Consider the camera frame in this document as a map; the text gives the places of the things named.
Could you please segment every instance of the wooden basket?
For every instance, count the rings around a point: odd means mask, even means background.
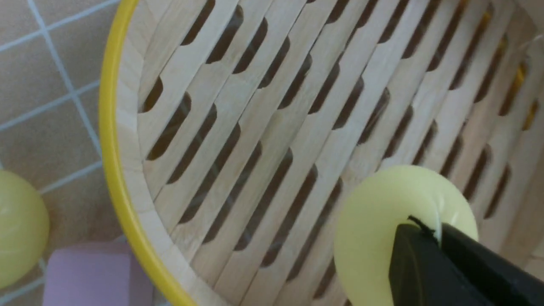
[[[510,0],[122,1],[101,138],[131,245],[174,305],[344,306],[338,208],[419,164],[499,251],[544,148],[539,34]]]

